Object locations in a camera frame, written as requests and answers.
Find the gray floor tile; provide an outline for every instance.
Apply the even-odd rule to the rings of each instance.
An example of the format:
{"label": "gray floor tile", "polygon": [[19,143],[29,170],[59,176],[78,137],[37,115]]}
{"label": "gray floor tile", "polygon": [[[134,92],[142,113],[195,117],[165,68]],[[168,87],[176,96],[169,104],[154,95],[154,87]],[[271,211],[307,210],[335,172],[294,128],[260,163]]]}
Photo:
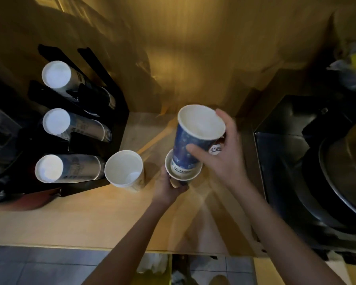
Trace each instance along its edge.
{"label": "gray floor tile", "polygon": [[16,285],[24,263],[0,261],[0,285]]}
{"label": "gray floor tile", "polygon": [[108,253],[102,250],[32,248],[28,262],[98,265]]}
{"label": "gray floor tile", "polygon": [[254,274],[227,272],[230,285],[256,285]]}
{"label": "gray floor tile", "polygon": [[209,285],[213,280],[216,285],[228,285],[227,272],[218,271],[191,271],[191,278],[193,278],[198,285]]}
{"label": "gray floor tile", "polygon": [[210,256],[190,255],[189,259],[191,271],[227,271],[225,256],[218,256],[215,260]]}
{"label": "gray floor tile", "polygon": [[253,260],[251,257],[227,256],[227,272],[253,273]]}
{"label": "gray floor tile", "polygon": [[39,264],[25,265],[18,285],[81,285],[95,266]]}
{"label": "gray floor tile", "polygon": [[25,262],[29,252],[29,247],[0,246],[0,261]]}

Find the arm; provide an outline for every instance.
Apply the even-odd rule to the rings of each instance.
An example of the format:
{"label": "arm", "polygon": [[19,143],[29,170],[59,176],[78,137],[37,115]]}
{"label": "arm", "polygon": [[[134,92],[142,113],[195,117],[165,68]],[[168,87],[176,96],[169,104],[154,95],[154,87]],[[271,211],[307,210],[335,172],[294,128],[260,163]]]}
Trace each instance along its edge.
{"label": "arm", "polygon": [[114,249],[87,277],[83,285],[127,285],[144,255],[158,221],[188,187],[173,188],[165,167],[156,181],[152,203]]}
{"label": "arm", "polygon": [[187,150],[213,169],[243,207],[269,257],[286,285],[345,285],[276,214],[249,181],[233,119],[216,113],[226,124],[227,137],[221,153],[212,156],[189,144]]}

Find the wooden countertop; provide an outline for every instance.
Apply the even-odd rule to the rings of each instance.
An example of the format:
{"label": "wooden countertop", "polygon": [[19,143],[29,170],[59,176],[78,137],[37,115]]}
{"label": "wooden countertop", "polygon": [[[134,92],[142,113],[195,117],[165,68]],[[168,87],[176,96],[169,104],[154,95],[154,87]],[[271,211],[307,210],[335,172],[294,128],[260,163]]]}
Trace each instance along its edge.
{"label": "wooden countertop", "polygon": [[[113,248],[149,205],[176,126],[176,115],[130,113],[121,149],[143,158],[146,187],[132,193],[107,185],[33,211],[0,210],[0,245]],[[237,201],[204,166],[158,223],[148,251],[259,256],[261,244]]]}

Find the paper cup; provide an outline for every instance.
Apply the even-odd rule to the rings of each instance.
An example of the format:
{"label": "paper cup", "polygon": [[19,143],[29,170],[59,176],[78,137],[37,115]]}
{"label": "paper cup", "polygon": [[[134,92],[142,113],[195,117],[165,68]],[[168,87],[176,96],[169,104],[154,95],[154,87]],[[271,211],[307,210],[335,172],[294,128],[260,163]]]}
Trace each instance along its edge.
{"label": "paper cup", "polygon": [[141,156],[131,150],[113,154],[105,164],[104,174],[112,185],[133,192],[145,186],[144,163]]}
{"label": "paper cup", "polygon": [[52,61],[42,70],[42,81],[60,95],[76,100],[66,90],[78,91],[79,84],[85,84],[84,76],[65,62]]}
{"label": "paper cup", "polygon": [[42,119],[42,125],[49,134],[70,140],[70,134],[77,132],[91,138],[109,143],[112,138],[107,126],[61,108],[48,111]]}
{"label": "paper cup", "polygon": [[197,167],[199,160],[187,150],[187,144],[195,144],[204,151],[225,133],[224,121],[211,108],[203,105],[187,105],[178,112],[178,126],[173,149],[171,169],[180,168],[176,174],[187,174]]}
{"label": "paper cup", "polygon": [[191,180],[193,180],[195,177],[197,177],[199,175],[199,173],[201,172],[202,167],[203,167],[202,162],[199,162],[197,164],[197,166],[189,174],[186,174],[185,176],[180,176],[180,175],[176,174],[175,170],[171,169],[172,159],[173,159],[173,149],[171,149],[170,152],[167,153],[167,155],[166,155],[165,169],[170,176],[171,184],[175,188],[184,186],[184,185],[187,185],[188,183],[190,183]]}
{"label": "paper cup", "polygon": [[84,154],[45,155],[36,164],[36,177],[43,183],[79,183],[100,179],[104,161]]}

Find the hand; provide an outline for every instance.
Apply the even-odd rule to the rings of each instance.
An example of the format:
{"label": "hand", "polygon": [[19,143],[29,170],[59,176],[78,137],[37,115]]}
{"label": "hand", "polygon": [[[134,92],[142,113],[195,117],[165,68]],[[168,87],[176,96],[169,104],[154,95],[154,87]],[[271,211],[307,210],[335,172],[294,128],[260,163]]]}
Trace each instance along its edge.
{"label": "hand", "polygon": [[170,183],[169,175],[166,172],[165,166],[161,167],[161,175],[154,186],[156,189],[154,191],[152,203],[165,206],[166,209],[175,202],[179,195],[186,192],[189,188],[187,185],[174,188]]}
{"label": "hand", "polygon": [[229,188],[235,188],[248,181],[236,123],[230,115],[220,109],[216,110],[216,114],[226,125],[227,136],[222,151],[214,156],[194,144],[188,144],[186,149],[213,169]]}

